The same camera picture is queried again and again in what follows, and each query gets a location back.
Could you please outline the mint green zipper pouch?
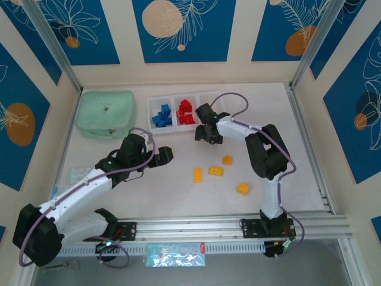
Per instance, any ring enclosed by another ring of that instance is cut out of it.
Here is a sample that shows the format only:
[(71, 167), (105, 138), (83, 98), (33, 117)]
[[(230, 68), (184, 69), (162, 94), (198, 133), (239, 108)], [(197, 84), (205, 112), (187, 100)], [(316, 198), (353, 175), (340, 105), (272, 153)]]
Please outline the mint green zipper pouch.
[(85, 138), (125, 138), (135, 121), (136, 102), (130, 91), (87, 91), (80, 97), (76, 127)]

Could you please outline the printed plastic packet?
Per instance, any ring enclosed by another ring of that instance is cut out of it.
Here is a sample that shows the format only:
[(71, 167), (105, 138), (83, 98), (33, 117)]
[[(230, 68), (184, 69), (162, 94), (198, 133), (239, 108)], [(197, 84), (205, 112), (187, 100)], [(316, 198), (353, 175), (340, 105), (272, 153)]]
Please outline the printed plastic packet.
[(152, 243), (146, 248), (146, 267), (204, 267), (204, 243)]

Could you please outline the black electronics hub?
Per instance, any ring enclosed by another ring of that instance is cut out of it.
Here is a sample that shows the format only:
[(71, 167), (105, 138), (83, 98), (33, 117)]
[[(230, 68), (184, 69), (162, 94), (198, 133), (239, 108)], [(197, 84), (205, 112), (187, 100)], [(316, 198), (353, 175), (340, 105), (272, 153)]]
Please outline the black electronics hub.
[(101, 241), (95, 246), (96, 254), (114, 254), (118, 253), (119, 248), (111, 241)]
[(269, 258), (278, 257), (291, 245), (291, 240), (286, 241), (267, 241), (264, 243), (264, 255)]

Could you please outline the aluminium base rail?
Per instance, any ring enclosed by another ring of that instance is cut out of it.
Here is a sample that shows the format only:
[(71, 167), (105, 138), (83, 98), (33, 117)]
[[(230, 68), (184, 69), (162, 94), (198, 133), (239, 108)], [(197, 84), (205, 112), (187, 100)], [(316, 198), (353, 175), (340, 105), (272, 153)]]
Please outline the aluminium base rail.
[[(353, 234), (346, 216), (328, 212), (294, 212), (303, 224), (306, 240), (346, 239)], [(219, 216), (183, 216), (157, 218), (124, 218), (122, 222), (136, 222), (135, 242), (217, 242), (242, 241), (241, 219), (258, 219), (259, 214)]]

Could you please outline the aluminium side rail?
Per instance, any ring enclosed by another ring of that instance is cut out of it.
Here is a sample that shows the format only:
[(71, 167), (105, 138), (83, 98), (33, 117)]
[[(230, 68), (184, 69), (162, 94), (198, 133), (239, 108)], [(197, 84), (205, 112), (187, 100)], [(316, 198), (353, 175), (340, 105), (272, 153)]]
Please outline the aluminium side rail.
[(296, 93), (293, 91), (292, 85), (290, 83), (285, 82), (284, 87), (285, 87), (286, 94), (288, 96), (289, 103), (291, 105), (294, 118), (296, 120), (296, 124), (301, 134), (301, 138), (302, 138), (315, 180), (317, 182), (321, 198), (326, 200), (326, 203), (323, 203), (323, 204), (327, 205), (327, 207), (325, 207), (324, 209), (326, 212), (329, 212), (335, 215), (336, 214), (335, 205), (332, 203), (332, 198), (329, 193), (327, 182), (323, 176), (323, 171), (320, 167), (320, 164), (314, 152), (313, 143), (312, 143), (308, 126), (307, 126), (307, 121), (305, 120), (304, 115), (302, 113), (302, 109), (296, 97)]

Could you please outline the aluminium frame post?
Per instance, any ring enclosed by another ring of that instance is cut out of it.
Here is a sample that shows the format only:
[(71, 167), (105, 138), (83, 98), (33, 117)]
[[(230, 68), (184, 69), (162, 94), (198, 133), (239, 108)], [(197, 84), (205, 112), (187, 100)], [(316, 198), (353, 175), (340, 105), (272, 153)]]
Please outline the aluminium frame post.
[(62, 46), (60, 45), (38, 4), (34, 0), (20, 0), (20, 2), (28, 18), (32, 22), (62, 73), (66, 76), (73, 88), (81, 94), (83, 86), (80, 84), (77, 76), (75, 75), (75, 72), (73, 71)]
[(310, 65), (315, 59), (317, 52), (319, 51), (322, 43), (324, 42), (330, 28), (336, 20), (341, 8), (343, 7), (345, 0), (330, 0), (327, 5), (326, 11), (323, 13), (319, 24), (313, 34), (313, 37), (308, 44), (301, 60), (300, 64), (289, 83), (291, 91), (295, 92), (299, 87), (301, 80), (305, 73), (310, 68)]

